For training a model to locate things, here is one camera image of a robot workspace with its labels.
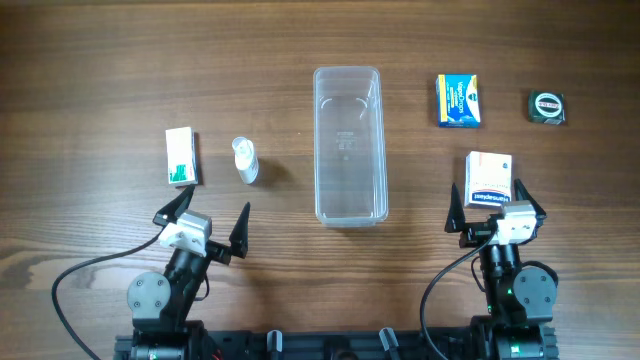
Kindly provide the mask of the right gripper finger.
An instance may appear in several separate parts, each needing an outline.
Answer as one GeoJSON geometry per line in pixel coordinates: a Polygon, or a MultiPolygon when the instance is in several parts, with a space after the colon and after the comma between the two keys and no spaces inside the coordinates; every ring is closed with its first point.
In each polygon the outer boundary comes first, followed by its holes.
{"type": "Polygon", "coordinates": [[[530,195],[524,184],[520,179],[514,180],[514,192],[515,199],[517,201],[529,201],[534,208],[536,213],[537,220],[545,220],[547,218],[547,213],[544,209],[539,205],[539,203],[530,195]]]}
{"type": "Polygon", "coordinates": [[[465,224],[466,217],[464,207],[460,199],[458,187],[453,183],[451,186],[450,205],[444,231],[447,233],[459,233],[464,230],[465,224]]]}

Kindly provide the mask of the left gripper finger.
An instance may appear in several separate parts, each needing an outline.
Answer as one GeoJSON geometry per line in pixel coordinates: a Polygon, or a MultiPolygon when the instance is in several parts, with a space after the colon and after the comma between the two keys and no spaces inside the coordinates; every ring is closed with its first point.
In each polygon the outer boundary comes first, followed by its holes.
{"type": "Polygon", "coordinates": [[[233,256],[245,258],[248,252],[248,222],[251,204],[247,202],[229,235],[231,253],[233,256]]]}
{"type": "Polygon", "coordinates": [[[176,223],[177,219],[188,209],[194,190],[194,184],[186,186],[178,196],[156,212],[152,222],[158,226],[167,226],[169,223],[176,223]]]}

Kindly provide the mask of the white Hansaplast box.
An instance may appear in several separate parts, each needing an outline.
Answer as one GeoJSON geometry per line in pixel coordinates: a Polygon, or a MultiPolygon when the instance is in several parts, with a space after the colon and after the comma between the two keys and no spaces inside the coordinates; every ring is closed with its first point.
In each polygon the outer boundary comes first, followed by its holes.
{"type": "Polygon", "coordinates": [[[466,206],[499,207],[512,200],[512,156],[471,151],[466,157],[466,206]]]}

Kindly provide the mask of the white green medicine box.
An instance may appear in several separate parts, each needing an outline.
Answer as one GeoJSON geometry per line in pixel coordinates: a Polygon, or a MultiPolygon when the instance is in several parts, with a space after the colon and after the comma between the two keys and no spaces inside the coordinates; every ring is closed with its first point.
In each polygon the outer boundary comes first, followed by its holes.
{"type": "Polygon", "coordinates": [[[191,127],[165,131],[168,183],[185,186],[198,183],[195,136],[191,127]]]}

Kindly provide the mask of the small white spray bottle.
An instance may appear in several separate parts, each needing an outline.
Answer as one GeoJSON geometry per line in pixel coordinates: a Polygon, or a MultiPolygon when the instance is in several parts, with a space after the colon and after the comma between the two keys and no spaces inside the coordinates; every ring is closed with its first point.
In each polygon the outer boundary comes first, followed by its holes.
{"type": "Polygon", "coordinates": [[[245,184],[252,184],[259,173],[259,162],[254,144],[246,137],[236,137],[232,141],[236,169],[245,184]]]}

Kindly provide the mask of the dark green round-logo box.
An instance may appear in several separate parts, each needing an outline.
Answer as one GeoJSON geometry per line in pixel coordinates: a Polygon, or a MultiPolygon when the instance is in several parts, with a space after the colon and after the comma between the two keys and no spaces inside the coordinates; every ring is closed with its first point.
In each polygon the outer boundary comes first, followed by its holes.
{"type": "Polygon", "coordinates": [[[561,93],[532,90],[528,98],[530,122],[562,125],[566,122],[565,99],[561,93]]]}

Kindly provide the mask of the blue yellow VapoDrops box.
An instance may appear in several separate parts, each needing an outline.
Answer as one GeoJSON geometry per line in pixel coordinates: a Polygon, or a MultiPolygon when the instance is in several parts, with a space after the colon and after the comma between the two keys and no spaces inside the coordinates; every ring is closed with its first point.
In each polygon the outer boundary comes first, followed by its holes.
{"type": "Polygon", "coordinates": [[[475,74],[439,74],[435,85],[439,127],[480,127],[478,79],[475,74]]]}

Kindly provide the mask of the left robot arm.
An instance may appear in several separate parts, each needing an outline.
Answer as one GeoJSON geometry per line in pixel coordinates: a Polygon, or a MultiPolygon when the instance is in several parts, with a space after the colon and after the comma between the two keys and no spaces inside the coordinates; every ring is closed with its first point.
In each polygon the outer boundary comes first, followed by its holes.
{"type": "Polygon", "coordinates": [[[199,298],[197,293],[208,282],[211,263],[224,265],[232,257],[244,258],[248,252],[250,204],[245,204],[229,235],[227,245],[210,239],[212,220],[191,211],[195,187],[187,186],[176,198],[159,209],[153,223],[162,228],[158,239],[174,252],[165,270],[137,276],[127,292],[134,328],[131,338],[119,338],[114,347],[116,359],[222,359],[224,353],[209,336],[200,320],[187,319],[199,298]]]}

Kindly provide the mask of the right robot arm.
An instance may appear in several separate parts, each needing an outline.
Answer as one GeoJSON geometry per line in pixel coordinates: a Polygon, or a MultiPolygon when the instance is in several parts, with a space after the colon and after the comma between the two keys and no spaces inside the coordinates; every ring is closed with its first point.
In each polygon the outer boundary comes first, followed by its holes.
{"type": "Polygon", "coordinates": [[[523,262],[519,254],[537,238],[547,214],[518,179],[514,190],[515,199],[498,213],[468,222],[458,188],[451,188],[445,231],[458,233],[459,246],[477,254],[487,301],[488,314],[470,323],[471,353],[475,359],[557,359],[557,337],[548,324],[559,277],[542,262],[523,262]]]}

